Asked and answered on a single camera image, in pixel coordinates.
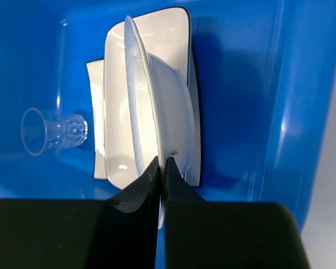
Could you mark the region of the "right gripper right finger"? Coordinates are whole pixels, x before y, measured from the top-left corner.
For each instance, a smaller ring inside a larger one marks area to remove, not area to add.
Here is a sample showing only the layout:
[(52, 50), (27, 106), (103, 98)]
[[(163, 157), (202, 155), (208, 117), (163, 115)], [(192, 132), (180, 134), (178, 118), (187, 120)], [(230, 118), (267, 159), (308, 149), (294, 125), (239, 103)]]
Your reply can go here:
[(309, 268), (290, 212), (271, 202), (208, 202), (179, 173), (164, 178), (167, 268)]

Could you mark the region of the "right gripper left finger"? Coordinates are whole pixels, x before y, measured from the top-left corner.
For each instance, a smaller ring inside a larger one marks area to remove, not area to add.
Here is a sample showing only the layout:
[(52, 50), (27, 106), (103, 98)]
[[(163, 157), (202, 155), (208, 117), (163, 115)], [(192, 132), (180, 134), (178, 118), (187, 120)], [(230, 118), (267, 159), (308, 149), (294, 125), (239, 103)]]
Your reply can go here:
[(0, 268), (154, 268), (160, 166), (106, 200), (0, 199)]

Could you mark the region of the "white round bowl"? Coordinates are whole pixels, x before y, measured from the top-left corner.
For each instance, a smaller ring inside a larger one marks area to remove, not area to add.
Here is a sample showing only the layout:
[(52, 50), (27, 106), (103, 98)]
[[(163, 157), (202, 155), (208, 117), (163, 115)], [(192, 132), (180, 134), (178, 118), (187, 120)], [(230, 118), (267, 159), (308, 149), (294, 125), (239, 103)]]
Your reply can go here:
[(130, 125), (138, 175), (155, 157), (162, 172), (173, 157), (183, 175), (194, 157), (193, 106), (182, 73), (144, 47), (138, 27), (124, 21), (125, 70)]

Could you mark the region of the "clear plastic cup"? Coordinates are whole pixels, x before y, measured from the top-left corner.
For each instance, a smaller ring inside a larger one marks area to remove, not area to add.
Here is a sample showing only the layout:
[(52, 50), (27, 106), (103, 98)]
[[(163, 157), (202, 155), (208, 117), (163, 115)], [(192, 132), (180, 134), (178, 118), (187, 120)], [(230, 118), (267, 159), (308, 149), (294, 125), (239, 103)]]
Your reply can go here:
[(88, 125), (82, 115), (61, 114), (30, 108), (20, 125), (25, 150), (32, 156), (81, 146), (88, 136)]

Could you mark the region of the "small rectangular white dish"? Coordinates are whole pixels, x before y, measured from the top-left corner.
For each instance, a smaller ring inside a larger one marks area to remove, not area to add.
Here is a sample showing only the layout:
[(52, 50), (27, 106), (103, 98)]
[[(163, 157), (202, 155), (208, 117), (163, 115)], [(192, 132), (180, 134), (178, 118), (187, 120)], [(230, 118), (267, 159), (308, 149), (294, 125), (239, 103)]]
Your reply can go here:
[[(132, 19), (146, 51), (178, 69), (188, 86), (191, 33), (187, 10), (171, 7)], [(140, 176), (134, 158), (130, 125), (124, 21), (108, 31), (104, 54), (105, 167), (109, 182), (119, 189)]]

